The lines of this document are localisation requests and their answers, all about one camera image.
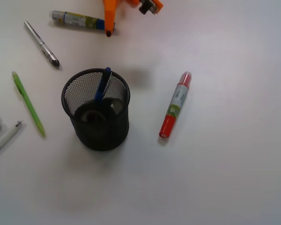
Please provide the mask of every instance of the black mesh pen cup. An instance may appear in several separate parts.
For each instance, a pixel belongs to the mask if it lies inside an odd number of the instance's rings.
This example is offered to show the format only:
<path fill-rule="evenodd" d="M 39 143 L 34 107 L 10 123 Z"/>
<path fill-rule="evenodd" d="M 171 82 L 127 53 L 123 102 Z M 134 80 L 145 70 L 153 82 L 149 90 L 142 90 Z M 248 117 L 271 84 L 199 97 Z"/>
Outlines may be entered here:
<path fill-rule="evenodd" d="M 102 102 L 94 98 L 104 69 L 87 69 L 65 85 L 61 102 L 80 141 L 93 150 L 118 147 L 129 130 L 130 90 L 126 81 L 112 72 Z"/>

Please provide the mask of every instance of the marker label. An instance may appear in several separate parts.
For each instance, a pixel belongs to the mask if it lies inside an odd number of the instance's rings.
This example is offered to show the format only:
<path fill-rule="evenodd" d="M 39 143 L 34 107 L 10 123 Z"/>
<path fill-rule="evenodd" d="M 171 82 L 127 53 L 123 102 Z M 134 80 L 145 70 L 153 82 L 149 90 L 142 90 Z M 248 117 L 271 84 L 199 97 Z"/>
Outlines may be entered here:
<path fill-rule="evenodd" d="M 167 115 L 171 115 L 177 119 L 177 117 L 180 113 L 181 107 L 183 105 L 183 102 L 185 100 L 187 92 L 188 92 L 188 88 L 186 86 L 184 86 L 182 84 L 177 85 L 173 98 L 170 102 L 170 106 L 168 108 Z"/>

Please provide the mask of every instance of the orange object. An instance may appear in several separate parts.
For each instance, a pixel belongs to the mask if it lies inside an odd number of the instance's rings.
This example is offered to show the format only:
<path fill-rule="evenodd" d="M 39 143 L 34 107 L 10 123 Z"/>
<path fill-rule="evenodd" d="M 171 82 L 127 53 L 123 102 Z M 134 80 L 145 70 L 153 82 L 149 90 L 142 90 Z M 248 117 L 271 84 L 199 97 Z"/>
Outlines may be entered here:
<path fill-rule="evenodd" d="M 138 5 L 140 2 L 151 1 L 155 4 L 155 11 L 153 14 L 158 13 L 160 9 L 163 7 L 163 4 L 159 0 L 127 0 L 133 5 Z M 104 13 L 105 13 L 105 33 L 108 37 L 110 37 L 114 30 L 114 19 L 116 16 L 116 8 L 119 0 L 104 0 Z"/>

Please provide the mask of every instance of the silver pen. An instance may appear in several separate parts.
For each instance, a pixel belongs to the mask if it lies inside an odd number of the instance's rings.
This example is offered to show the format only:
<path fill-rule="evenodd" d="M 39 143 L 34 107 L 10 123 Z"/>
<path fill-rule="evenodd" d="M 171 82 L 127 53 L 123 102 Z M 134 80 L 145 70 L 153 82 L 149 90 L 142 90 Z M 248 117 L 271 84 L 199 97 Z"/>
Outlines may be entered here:
<path fill-rule="evenodd" d="M 41 37 L 37 34 L 37 32 L 32 28 L 32 26 L 29 24 L 28 21 L 24 22 L 27 29 L 30 31 L 34 39 L 39 43 L 41 46 L 43 54 L 46 56 L 46 58 L 49 60 L 50 63 L 52 63 L 54 66 L 59 67 L 59 61 L 56 58 L 56 56 L 53 54 L 53 52 L 50 50 L 50 48 L 45 44 L 45 42 L 41 39 Z"/>
<path fill-rule="evenodd" d="M 23 120 L 17 121 L 15 125 L 0 138 L 0 150 L 21 129 L 22 122 Z"/>

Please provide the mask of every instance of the pen clip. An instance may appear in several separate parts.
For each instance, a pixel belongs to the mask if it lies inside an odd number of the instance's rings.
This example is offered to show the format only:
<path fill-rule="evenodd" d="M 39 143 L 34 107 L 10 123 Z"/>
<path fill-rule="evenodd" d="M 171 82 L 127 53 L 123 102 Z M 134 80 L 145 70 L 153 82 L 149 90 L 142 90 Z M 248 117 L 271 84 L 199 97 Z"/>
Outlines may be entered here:
<path fill-rule="evenodd" d="M 48 59 L 49 62 L 51 62 L 50 60 L 50 56 L 48 56 L 43 50 L 42 50 L 43 54 L 45 55 L 45 57 Z"/>

